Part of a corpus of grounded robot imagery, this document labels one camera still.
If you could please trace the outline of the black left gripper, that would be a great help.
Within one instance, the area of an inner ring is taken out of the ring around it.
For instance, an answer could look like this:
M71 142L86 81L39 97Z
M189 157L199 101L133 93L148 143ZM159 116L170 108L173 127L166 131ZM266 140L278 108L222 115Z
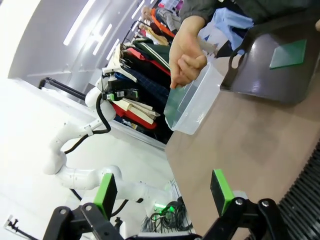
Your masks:
M117 101L118 100L118 91L125 90L125 98L133 101L138 100L138 90L130 89L131 83L128 80L124 79L115 79L108 81L107 88L105 93L105 99L108 101Z

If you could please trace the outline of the person's right hand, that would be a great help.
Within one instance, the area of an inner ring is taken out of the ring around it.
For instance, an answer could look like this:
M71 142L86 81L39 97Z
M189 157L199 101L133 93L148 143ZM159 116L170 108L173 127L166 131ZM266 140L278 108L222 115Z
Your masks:
M198 42L198 33L205 20L200 16L190 16L183 20L169 51L170 87L183 87L196 80L207 65Z

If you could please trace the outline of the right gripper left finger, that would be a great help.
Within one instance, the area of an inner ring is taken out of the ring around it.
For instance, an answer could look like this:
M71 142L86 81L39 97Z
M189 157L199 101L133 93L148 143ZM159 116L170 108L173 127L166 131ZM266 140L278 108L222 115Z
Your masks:
M74 210L67 206L54 209L43 239L79 240L83 234L92 233L97 240L122 240L120 231L110 222L117 192L114 175L105 174L93 202Z

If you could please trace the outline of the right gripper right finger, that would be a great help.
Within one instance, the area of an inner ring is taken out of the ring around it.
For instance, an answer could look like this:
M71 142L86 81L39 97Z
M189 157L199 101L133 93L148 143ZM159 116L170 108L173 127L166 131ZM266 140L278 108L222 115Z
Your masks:
M230 240L239 228L248 229L253 240L291 239L274 200L263 198L253 203L235 196L221 169L212 171L210 190L219 217L203 240Z

